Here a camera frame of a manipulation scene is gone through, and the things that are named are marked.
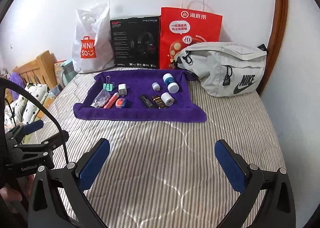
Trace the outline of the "person's left hand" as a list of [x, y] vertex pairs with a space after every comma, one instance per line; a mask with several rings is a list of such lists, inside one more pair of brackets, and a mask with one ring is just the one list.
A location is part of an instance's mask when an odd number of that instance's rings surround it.
[[[33, 188], [35, 175], [29, 175], [27, 177], [22, 177], [19, 179], [20, 188], [24, 196], [29, 200], [31, 195], [31, 190]], [[14, 201], [21, 202], [23, 197], [20, 192], [12, 189], [8, 184], [1, 188], [1, 197], [3, 198], [5, 206], [1, 206], [1, 211], [7, 209], [13, 214], [18, 214], [20, 211], [14, 206]]]

